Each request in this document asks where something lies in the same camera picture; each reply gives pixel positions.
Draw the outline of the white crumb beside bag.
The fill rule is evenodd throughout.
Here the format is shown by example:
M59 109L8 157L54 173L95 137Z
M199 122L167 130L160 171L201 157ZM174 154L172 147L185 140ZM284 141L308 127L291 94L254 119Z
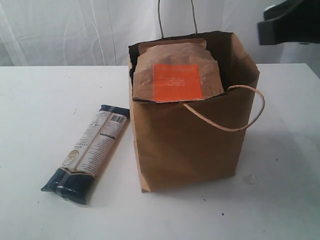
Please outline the white crumb beside bag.
M253 174L253 173L245 176L244 180L245 180L246 183L248 183L250 185L254 185L254 184L257 184L259 182L259 180L256 177L256 175Z

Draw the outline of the white backdrop curtain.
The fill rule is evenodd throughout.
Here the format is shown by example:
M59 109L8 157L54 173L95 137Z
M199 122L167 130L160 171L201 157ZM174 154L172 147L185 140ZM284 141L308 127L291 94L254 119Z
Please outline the white backdrop curtain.
M256 63L320 64L318 44L259 45L275 0L3 0L2 66L126 65L130 45L195 32L233 32Z

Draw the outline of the brown kraft paper pouch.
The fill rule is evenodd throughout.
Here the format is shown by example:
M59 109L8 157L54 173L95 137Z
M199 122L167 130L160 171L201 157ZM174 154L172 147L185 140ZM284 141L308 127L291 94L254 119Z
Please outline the brown kraft paper pouch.
M224 93L218 62L203 38L138 45L134 101L173 103L206 100Z

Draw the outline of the blue spaghetti pasta packet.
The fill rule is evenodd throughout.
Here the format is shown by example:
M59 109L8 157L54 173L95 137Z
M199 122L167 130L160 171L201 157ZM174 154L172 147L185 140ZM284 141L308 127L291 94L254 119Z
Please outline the blue spaghetti pasta packet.
M40 190L86 205L87 195L129 119L129 109L103 104L62 164Z

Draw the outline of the brown paper shopping bag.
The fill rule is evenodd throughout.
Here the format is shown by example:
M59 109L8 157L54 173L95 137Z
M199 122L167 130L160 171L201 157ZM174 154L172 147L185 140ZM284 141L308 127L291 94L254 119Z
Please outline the brown paper shopping bag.
M204 39L217 61L224 92L193 101L133 100L133 74L142 43ZM250 118L259 70L233 32L194 32L129 46L129 100L141 190L169 188L235 175Z

